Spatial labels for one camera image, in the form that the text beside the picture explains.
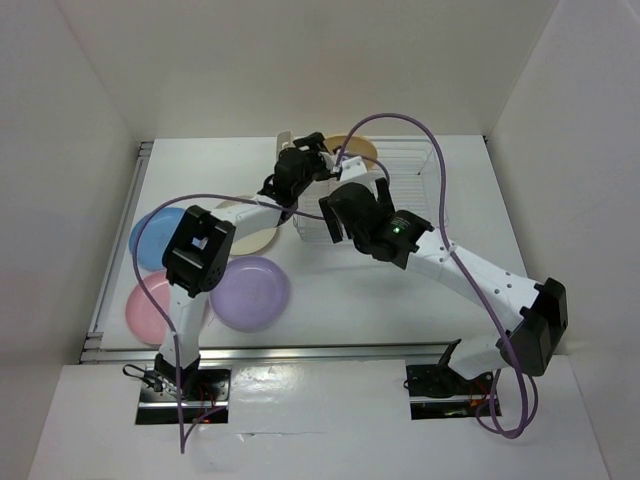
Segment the orange plate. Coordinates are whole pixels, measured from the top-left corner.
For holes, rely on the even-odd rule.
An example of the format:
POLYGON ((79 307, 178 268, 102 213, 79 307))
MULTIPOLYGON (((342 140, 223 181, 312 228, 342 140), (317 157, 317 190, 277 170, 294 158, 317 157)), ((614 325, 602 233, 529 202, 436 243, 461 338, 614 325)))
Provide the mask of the orange plate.
MULTIPOLYGON (((330 135, 324 140, 325 147, 332 154, 336 155, 346 138, 346 134, 330 135)), ((370 140, 354 135, 346 144, 345 156, 361 156, 366 168, 372 170, 376 167, 375 160, 378 159, 378 151, 370 140)))

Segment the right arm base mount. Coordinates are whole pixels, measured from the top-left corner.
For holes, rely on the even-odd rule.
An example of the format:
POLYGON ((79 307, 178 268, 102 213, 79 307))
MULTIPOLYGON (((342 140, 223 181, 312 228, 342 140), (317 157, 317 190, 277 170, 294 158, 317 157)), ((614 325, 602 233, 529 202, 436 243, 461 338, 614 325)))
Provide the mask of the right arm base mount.
POLYGON ((491 372, 466 380, 435 364, 407 365, 403 387, 409 394, 411 419, 474 418, 478 410, 481 417, 488 417, 485 404, 493 380, 491 372))

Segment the blue plate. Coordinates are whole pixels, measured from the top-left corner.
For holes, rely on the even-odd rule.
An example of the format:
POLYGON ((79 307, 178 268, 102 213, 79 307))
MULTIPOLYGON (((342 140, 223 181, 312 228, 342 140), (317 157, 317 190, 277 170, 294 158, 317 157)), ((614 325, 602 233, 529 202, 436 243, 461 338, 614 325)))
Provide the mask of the blue plate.
POLYGON ((166 207, 147 223, 138 241, 140 269, 149 272, 163 269, 162 256, 183 215, 183 208, 166 207))

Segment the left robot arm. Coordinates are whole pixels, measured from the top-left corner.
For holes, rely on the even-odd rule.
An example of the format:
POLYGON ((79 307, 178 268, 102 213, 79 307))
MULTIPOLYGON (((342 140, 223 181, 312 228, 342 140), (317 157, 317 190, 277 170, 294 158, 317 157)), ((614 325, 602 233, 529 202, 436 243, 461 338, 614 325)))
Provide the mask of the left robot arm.
POLYGON ((254 197, 227 209, 186 209, 162 257, 170 286, 169 333, 154 363, 174 398, 187 399, 198 388, 204 303, 223 278, 233 242, 286 223, 297 213, 302 193, 331 170, 324 136, 314 132, 280 150, 273 173, 254 197))

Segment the purple plate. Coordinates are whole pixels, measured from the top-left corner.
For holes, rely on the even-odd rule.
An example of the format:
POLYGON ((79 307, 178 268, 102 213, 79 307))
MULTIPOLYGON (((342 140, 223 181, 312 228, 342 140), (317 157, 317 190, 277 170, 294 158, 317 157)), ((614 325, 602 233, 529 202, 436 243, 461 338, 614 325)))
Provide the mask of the purple plate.
POLYGON ((214 316, 240 332, 268 328, 285 311, 290 282, 273 261, 259 256, 232 260, 221 282, 209 293, 214 316))

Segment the cream plate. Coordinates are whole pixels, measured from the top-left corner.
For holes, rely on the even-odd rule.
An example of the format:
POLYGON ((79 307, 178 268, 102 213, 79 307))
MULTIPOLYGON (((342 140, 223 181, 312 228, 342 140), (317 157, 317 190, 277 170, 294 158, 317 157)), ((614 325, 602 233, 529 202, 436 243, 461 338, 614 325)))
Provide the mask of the cream plate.
POLYGON ((263 196, 240 196, 224 200, 214 208, 214 215, 235 226, 230 250, 233 257, 258 253, 274 239, 281 211, 263 196))

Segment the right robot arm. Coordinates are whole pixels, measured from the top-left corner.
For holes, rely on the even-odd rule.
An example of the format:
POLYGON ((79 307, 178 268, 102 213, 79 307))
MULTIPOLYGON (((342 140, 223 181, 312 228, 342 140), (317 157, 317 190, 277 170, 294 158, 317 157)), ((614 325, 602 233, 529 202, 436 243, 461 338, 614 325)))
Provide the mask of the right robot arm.
POLYGON ((542 376, 568 326, 565 286, 553 278, 539 283, 518 276, 443 241, 430 222, 394 208, 386 180, 376 186, 372 193, 347 183, 320 199, 332 241, 349 238, 359 252, 429 277, 488 308, 499 322, 495 335, 447 347, 437 366, 440 386, 457 393, 480 375, 505 367, 542 376))

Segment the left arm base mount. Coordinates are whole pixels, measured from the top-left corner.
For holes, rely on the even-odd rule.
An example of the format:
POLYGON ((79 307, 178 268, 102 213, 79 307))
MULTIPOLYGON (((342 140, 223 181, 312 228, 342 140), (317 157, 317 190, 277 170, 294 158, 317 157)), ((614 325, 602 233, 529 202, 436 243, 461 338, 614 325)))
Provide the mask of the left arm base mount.
MULTIPOLYGON (((125 364, 122 373, 140 382, 136 425, 178 423, 177 390, 151 368, 125 364)), ((182 385, 184 423, 226 424, 229 417, 231 370, 206 367, 182 385)))

